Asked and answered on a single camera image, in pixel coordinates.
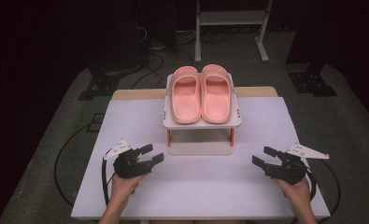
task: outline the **white tabletop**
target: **white tabletop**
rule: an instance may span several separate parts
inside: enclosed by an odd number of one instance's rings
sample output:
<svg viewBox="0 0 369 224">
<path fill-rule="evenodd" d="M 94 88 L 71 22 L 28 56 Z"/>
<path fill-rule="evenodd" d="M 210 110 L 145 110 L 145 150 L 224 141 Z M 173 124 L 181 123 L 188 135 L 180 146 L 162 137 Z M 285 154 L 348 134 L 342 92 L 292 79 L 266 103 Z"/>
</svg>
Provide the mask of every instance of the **white tabletop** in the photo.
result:
<svg viewBox="0 0 369 224">
<path fill-rule="evenodd" d="M 102 158 L 125 138 L 132 148 L 153 144 L 154 150 L 141 156 L 141 160 L 163 152 L 164 161 L 141 181 L 122 219 L 292 217 L 291 206 L 278 185 L 251 163 L 251 156 L 255 155 L 265 162 L 280 164 L 279 159 L 264 154 L 263 147 L 285 151 L 299 142 L 284 100 L 241 97 L 237 102 L 242 122 L 235 129 L 231 155 L 172 156 L 167 152 L 163 126 L 164 100 L 111 101 L 71 216 L 98 219 L 103 215 L 106 205 L 101 182 Z M 108 161 L 107 176 L 113 173 L 114 159 Z M 312 208 L 316 217 L 330 215 L 319 190 Z"/>
</svg>

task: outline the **pink slipper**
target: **pink slipper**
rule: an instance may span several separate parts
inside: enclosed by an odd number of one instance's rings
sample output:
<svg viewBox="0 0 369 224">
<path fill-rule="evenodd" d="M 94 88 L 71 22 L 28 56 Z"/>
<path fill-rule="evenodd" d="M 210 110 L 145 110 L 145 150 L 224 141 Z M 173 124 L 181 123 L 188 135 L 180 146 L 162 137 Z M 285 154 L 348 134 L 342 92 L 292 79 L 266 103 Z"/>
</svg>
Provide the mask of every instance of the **pink slipper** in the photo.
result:
<svg viewBox="0 0 369 224">
<path fill-rule="evenodd" d="M 231 111 L 231 81 L 227 71 L 215 64 L 205 66 L 201 90 L 202 118 L 209 123 L 227 122 Z"/>
<path fill-rule="evenodd" d="M 200 76 L 196 68 L 180 67 L 170 81 L 173 119 L 180 124 L 191 124 L 201 118 L 199 97 Z"/>
</svg>

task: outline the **white stand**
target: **white stand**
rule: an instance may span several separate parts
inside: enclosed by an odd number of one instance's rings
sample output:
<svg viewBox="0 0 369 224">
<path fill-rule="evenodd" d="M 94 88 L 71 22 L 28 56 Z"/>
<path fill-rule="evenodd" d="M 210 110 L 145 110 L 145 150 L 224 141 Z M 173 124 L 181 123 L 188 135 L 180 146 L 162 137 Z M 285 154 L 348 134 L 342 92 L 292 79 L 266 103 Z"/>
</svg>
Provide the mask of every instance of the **white stand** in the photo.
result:
<svg viewBox="0 0 369 224">
<path fill-rule="evenodd" d="M 268 23 L 273 0 L 268 0 L 265 10 L 249 11 L 212 11 L 201 12 L 200 0 L 196 3 L 196 39 L 195 39 L 195 62 L 201 62 L 201 25 L 245 25 L 260 24 L 260 36 L 255 37 L 257 48 L 261 54 L 263 62 L 269 61 L 265 48 L 263 47 L 263 36 Z"/>
<path fill-rule="evenodd" d="M 167 129 L 167 146 L 171 155 L 230 155 L 234 152 L 234 128 L 242 121 L 234 92 L 231 74 L 230 119 L 223 124 L 211 124 L 199 119 L 193 124 L 178 124 L 174 121 L 171 106 L 170 80 L 164 101 L 163 126 Z"/>
</svg>

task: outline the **human hand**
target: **human hand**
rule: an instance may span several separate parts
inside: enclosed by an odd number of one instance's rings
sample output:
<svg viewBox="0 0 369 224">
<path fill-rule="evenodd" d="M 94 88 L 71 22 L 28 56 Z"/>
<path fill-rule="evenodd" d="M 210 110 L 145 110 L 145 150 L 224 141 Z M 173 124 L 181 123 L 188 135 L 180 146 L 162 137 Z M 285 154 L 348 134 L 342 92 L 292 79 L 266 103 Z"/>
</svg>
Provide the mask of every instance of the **human hand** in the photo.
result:
<svg viewBox="0 0 369 224">
<path fill-rule="evenodd" d="M 294 185 L 281 179 L 275 179 L 275 181 L 283 190 L 287 199 L 289 199 L 294 214 L 300 223 L 317 223 L 310 205 L 309 183 L 307 179 L 304 177 Z"/>
<path fill-rule="evenodd" d="M 121 178 L 118 175 L 113 175 L 110 201 L 99 223 L 116 224 L 120 221 L 122 211 L 128 204 L 129 196 L 144 177 L 145 175 Z"/>
</svg>

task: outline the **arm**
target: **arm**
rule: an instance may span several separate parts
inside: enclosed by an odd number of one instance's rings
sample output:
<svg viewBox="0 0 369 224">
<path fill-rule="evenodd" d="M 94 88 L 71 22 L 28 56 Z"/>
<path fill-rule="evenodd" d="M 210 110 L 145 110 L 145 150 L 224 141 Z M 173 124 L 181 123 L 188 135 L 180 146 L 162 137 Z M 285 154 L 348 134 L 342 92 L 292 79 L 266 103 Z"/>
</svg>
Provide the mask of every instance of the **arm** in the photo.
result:
<svg viewBox="0 0 369 224">
<path fill-rule="evenodd" d="M 309 183 L 305 177 L 295 185 L 290 185 L 280 179 L 275 179 L 275 181 L 280 185 L 286 197 L 289 199 L 294 214 L 300 223 L 318 223 L 310 205 Z"/>
<path fill-rule="evenodd" d="M 111 198 L 99 223 L 119 223 L 122 211 L 128 204 L 129 196 L 137 187 L 138 182 L 144 177 L 145 175 L 136 176 L 129 179 L 120 178 L 117 175 L 112 177 Z"/>
</svg>

